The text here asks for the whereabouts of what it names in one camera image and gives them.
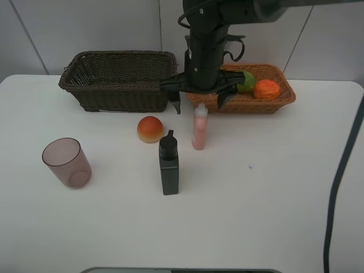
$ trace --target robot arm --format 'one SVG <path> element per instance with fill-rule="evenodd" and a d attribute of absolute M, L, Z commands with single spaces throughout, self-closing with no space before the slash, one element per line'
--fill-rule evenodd
<path fill-rule="evenodd" d="M 274 22 L 288 7 L 359 1 L 362 0 L 183 0 L 184 14 L 178 23 L 190 29 L 184 72 L 163 81 L 161 89 L 168 93 L 178 114 L 179 91 L 217 94 L 221 108 L 237 93 L 237 83 L 245 81 L 243 73 L 220 70 L 225 54 L 232 57 L 225 51 L 227 41 L 242 43 L 242 52 L 233 61 L 240 60 L 245 49 L 241 40 L 244 36 L 228 34 L 230 25 Z M 189 25 L 182 22 L 184 18 Z"/>

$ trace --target bottle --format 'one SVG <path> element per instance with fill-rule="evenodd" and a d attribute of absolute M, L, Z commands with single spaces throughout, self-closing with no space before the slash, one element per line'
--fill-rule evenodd
<path fill-rule="evenodd" d="M 199 104 L 195 109 L 192 138 L 192 146 L 195 150 L 203 150 L 205 148 L 207 124 L 209 120 L 207 114 L 208 110 L 204 104 Z"/>
<path fill-rule="evenodd" d="M 179 190 L 179 161 L 177 139 L 173 130 L 159 141 L 159 165 L 164 195 L 176 195 Z"/>

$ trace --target black bottle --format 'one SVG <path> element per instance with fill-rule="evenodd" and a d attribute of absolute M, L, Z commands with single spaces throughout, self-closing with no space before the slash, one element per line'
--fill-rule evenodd
<path fill-rule="evenodd" d="M 163 194 L 178 194 L 179 162 L 177 139 L 173 137 L 173 130 L 170 130 L 168 135 L 159 141 L 159 165 Z"/>

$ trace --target fruit in basket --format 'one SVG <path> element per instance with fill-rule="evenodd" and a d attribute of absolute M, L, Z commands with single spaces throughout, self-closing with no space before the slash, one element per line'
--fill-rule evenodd
<path fill-rule="evenodd" d="M 271 80 L 258 81 L 254 88 L 254 97 L 259 100 L 275 100 L 280 96 L 280 86 Z"/>
<path fill-rule="evenodd" d="M 164 135 L 163 124 L 156 117 L 145 117 L 138 123 L 139 138 L 145 143 L 160 141 Z"/>
<path fill-rule="evenodd" d="M 245 82 L 244 84 L 237 84 L 238 92 L 239 93 L 252 92 L 254 90 L 257 81 L 255 80 L 253 74 L 251 74 L 250 72 L 244 70 L 243 73 L 245 76 Z"/>

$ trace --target white wall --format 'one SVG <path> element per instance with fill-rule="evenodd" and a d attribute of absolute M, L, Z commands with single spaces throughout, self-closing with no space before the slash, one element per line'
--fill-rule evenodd
<path fill-rule="evenodd" d="M 364 86 L 364 2 L 315 6 L 285 75 Z"/>
<path fill-rule="evenodd" d="M 87 50 L 160 51 L 158 0 L 13 0 L 50 74 Z"/>
<path fill-rule="evenodd" d="M 8 0 L 0 0 L 0 82 L 13 74 L 45 74 Z"/>
<path fill-rule="evenodd" d="M 0 81 L 47 73 L 9 1 L 0 0 Z M 173 52 L 183 69 L 188 30 L 177 24 L 182 0 L 13 1 L 50 74 L 61 74 L 86 50 L 163 49 Z M 275 23 L 231 26 L 231 34 L 247 36 L 241 62 L 286 67 L 287 78 L 364 85 L 364 3 L 315 6 L 309 16 L 310 10 L 289 9 Z M 237 54 L 239 45 L 232 51 Z"/>
<path fill-rule="evenodd" d="M 275 23 L 231 26 L 229 33 L 247 36 L 245 54 L 240 62 L 271 63 L 283 70 L 310 10 L 311 7 L 291 8 Z M 160 0 L 162 47 L 176 55 L 179 72 L 183 70 L 187 49 L 184 36 L 189 34 L 189 30 L 177 23 L 182 13 L 181 0 Z M 237 56 L 240 45 L 232 44 L 231 50 Z"/>

